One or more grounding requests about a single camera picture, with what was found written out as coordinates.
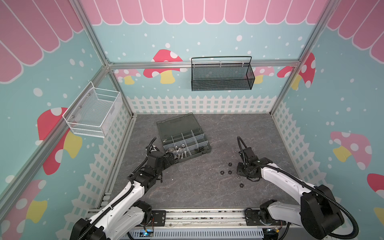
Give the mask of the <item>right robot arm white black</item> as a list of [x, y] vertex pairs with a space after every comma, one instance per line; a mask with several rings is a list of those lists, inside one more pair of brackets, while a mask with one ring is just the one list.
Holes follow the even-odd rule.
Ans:
[[313, 238], [322, 240], [327, 236], [351, 240], [358, 236], [359, 226], [353, 215], [336, 199], [327, 186], [306, 183], [279, 168], [268, 158], [258, 158], [250, 147], [240, 148], [242, 159], [237, 174], [251, 182], [266, 180], [290, 195], [297, 204], [284, 204], [269, 200], [258, 210], [247, 208], [248, 225], [261, 223], [272, 225], [286, 222], [303, 227]]

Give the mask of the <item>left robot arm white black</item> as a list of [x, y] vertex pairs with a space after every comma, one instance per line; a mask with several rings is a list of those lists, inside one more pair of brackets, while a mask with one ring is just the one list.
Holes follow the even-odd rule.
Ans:
[[71, 240], [119, 240], [137, 225], [151, 221], [152, 207], [140, 198], [158, 180], [162, 172], [178, 163], [172, 153], [148, 150], [145, 160], [129, 175], [123, 190], [102, 210], [73, 226]]

